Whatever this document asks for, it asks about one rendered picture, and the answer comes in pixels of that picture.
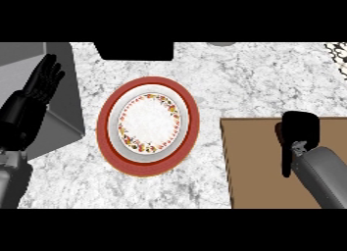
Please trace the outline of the white floral rimmed plate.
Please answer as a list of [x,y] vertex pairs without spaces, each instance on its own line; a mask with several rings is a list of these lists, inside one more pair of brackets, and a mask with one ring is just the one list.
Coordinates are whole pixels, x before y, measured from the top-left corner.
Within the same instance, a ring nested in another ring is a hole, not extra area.
[[130,161],[164,160],[183,142],[187,108],[177,92],[156,84],[133,87],[117,99],[108,116],[108,137]]

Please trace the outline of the black appliance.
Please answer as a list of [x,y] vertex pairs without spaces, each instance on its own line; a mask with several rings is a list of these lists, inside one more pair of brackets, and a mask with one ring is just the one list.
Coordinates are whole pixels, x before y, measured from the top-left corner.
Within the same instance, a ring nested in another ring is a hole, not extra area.
[[115,61],[171,61],[174,44],[171,42],[96,42],[100,56]]

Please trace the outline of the reddish brown sweet potato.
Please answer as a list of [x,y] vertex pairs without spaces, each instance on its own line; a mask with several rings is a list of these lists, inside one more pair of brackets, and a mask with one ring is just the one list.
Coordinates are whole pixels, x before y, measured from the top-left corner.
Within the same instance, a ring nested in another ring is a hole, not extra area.
[[275,133],[276,133],[276,137],[278,137],[279,144],[282,145],[282,144],[284,144],[282,123],[278,123],[278,124],[275,125]]

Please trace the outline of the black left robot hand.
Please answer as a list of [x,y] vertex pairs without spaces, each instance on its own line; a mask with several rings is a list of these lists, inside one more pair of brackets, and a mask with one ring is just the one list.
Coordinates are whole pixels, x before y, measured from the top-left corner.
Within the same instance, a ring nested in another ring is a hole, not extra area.
[[56,55],[40,60],[25,87],[16,90],[0,108],[0,150],[25,151],[35,141],[49,102],[65,72]]

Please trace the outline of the red round placemat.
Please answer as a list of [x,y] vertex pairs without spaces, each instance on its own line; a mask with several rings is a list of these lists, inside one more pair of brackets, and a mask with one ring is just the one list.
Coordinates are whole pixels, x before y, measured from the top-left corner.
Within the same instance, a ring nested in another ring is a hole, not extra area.
[[109,164],[131,176],[156,176],[183,161],[199,132],[199,113],[183,86],[159,76],[124,83],[109,95],[97,143]]

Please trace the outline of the brown wooden tray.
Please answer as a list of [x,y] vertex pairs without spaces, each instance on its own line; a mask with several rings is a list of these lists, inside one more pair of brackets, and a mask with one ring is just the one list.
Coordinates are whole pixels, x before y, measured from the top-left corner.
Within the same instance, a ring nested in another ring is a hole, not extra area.
[[[279,118],[220,120],[233,209],[319,208],[295,175],[282,177],[279,122]],[[328,147],[347,165],[347,117],[321,117],[319,126],[319,146]]]

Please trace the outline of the grey box appliance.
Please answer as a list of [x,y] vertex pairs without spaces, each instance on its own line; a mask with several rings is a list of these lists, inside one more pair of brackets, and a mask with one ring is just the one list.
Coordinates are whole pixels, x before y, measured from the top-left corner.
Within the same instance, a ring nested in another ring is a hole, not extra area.
[[0,42],[0,151],[34,159],[84,134],[71,44]]

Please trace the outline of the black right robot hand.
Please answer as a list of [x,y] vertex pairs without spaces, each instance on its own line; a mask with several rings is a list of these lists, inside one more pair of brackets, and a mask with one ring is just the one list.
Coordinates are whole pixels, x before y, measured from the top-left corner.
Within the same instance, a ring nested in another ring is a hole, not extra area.
[[282,176],[291,175],[292,144],[304,141],[310,151],[319,144],[319,118],[313,113],[288,111],[282,115]]

